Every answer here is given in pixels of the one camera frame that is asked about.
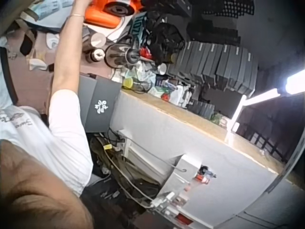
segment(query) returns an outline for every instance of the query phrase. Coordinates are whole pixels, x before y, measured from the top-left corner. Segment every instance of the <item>hair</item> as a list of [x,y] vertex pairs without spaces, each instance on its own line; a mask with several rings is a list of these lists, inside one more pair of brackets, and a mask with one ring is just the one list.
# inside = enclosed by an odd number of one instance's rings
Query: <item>hair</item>
[[4,229],[93,229],[85,206],[75,211],[49,197],[27,195],[11,203],[1,199],[0,209]]

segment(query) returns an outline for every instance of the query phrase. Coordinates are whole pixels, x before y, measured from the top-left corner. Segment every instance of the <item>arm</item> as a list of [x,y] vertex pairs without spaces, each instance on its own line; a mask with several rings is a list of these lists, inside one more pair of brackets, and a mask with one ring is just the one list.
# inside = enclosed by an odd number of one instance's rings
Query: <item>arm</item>
[[77,94],[82,49],[82,24],[87,6],[91,0],[75,0],[66,24],[61,32],[59,45],[55,57],[54,78],[52,84],[53,95],[61,89],[68,89]]

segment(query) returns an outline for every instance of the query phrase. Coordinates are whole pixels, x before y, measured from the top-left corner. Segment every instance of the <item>orange object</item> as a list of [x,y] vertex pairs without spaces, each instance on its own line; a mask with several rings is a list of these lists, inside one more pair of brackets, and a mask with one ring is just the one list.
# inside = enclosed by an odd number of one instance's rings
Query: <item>orange object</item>
[[140,0],[93,0],[85,14],[85,21],[90,24],[114,29],[121,17],[133,15],[142,7]]

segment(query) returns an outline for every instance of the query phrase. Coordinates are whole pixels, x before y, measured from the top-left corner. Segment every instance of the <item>white t-shirt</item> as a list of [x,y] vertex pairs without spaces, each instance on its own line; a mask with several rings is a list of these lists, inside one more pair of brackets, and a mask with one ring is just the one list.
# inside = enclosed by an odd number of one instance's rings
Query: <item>white t-shirt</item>
[[48,128],[31,107],[0,108],[0,139],[24,149],[80,196],[93,163],[76,93],[60,90],[52,96],[49,124]]

